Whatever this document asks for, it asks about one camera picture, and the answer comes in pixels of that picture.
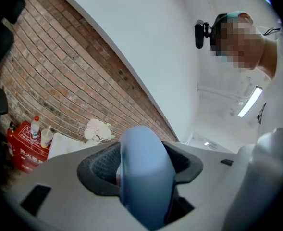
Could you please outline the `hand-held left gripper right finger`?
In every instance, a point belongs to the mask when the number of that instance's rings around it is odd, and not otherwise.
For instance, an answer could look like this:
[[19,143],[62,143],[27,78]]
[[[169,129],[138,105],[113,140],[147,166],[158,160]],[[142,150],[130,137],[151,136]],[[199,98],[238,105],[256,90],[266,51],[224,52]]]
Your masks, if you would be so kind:
[[228,183],[237,155],[163,142],[176,169],[176,188],[188,213],[166,225],[164,231],[221,231],[234,198]]

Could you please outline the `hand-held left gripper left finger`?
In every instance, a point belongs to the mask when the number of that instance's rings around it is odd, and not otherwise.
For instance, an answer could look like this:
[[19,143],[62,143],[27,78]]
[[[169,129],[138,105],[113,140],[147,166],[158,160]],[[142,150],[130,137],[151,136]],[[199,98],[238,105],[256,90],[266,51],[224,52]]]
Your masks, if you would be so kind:
[[143,231],[119,199],[119,158],[117,142],[54,157],[18,180],[4,198],[35,231]]

